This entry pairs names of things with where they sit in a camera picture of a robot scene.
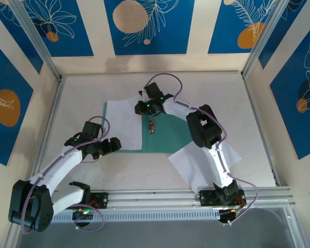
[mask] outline teal cloth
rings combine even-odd
[[[107,103],[103,106],[103,116],[105,117]],[[155,132],[149,134],[149,119],[155,119]],[[175,153],[192,141],[189,127],[186,121],[168,114],[159,114],[152,117],[149,115],[142,116],[142,137],[143,144],[141,150],[119,150],[117,152],[161,152]]]

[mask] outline white paper sheet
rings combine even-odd
[[[241,160],[225,141],[222,148],[229,168]],[[169,160],[195,193],[206,186],[213,186],[213,175],[206,155],[194,142],[172,154]]]
[[[117,137],[122,150],[142,149],[141,115],[134,112],[134,107],[140,100],[135,96],[121,101],[108,101],[105,117],[110,123],[108,138]]]

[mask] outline green mat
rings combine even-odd
[[[106,115],[106,110],[107,103],[103,106],[104,117]],[[149,134],[149,119],[152,118],[155,119],[155,132],[154,134]],[[143,145],[141,150],[119,150],[117,152],[175,153],[192,141],[190,130],[186,121],[183,121],[176,116],[163,113],[155,117],[143,115],[142,133]]]

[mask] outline small object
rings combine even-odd
[[[151,118],[149,119],[149,134],[155,133],[155,119]]]

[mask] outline white floor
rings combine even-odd
[[[84,122],[102,115],[108,100],[137,95],[153,73],[102,74],[67,78],[42,166],[60,152],[64,142],[80,132]],[[183,82],[179,99],[208,104],[228,132],[228,143],[242,157],[231,172],[259,187],[275,186],[240,73],[175,73]],[[175,94],[179,83],[169,76],[155,79],[164,94]],[[78,165],[63,181],[78,180],[94,190],[185,189],[187,183],[164,153],[112,153],[96,163]]]

